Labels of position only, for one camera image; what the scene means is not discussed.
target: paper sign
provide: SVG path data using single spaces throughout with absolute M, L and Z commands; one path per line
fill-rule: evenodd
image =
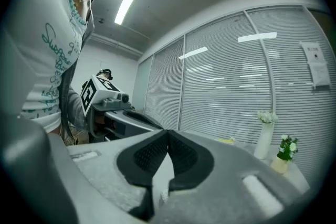
M 331 86 L 327 62 L 324 59 L 320 44 L 318 42 L 300 42 L 307 57 L 313 87 Z
M 309 63 L 314 86 L 331 85 L 327 65 L 325 63 Z
M 326 62 L 318 42 L 300 42 L 305 51 L 307 62 Z

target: sleeve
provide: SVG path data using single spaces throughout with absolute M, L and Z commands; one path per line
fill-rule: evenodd
M 89 131 L 89 125 L 84 116 L 80 95 L 70 86 L 67 103 L 68 121 L 77 129 Z

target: person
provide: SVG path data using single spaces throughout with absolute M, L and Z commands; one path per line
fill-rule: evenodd
M 93 0 L 12 0 L 1 22 L 5 46 L 36 75 L 19 116 L 75 144 L 69 122 L 87 130 L 80 96 L 70 86 L 77 59 L 93 29 Z
M 99 78 L 103 78 L 103 79 L 107 79 L 107 80 L 112 80 L 113 77 L 112 77 L 112 72 L 110 69 L 101 69 L 99 70 L 99 72 L 96 74 L 97 77 Z M 88 82 L 84 82 L 84 84 L 82 85 L 82 89 L 80 91 L 80 94 L 82 94 L 86 84 L 88 84 Z

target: turquoise bead necklace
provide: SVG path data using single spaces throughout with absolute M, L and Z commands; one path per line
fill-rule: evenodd
M 71 17 L 75 17 L 76 20 L 78 20 L 82 25 L 85 25 L 86 21 L 78 14 L 78 11 L 77 11 L 77 8 L 76 8 L 76 6 L 78 5 L 78 3 L 76 4 L 74 2 L 74 0 L 69 0 L 69 3 L 70 3 L 71 11 L 72 11 Z

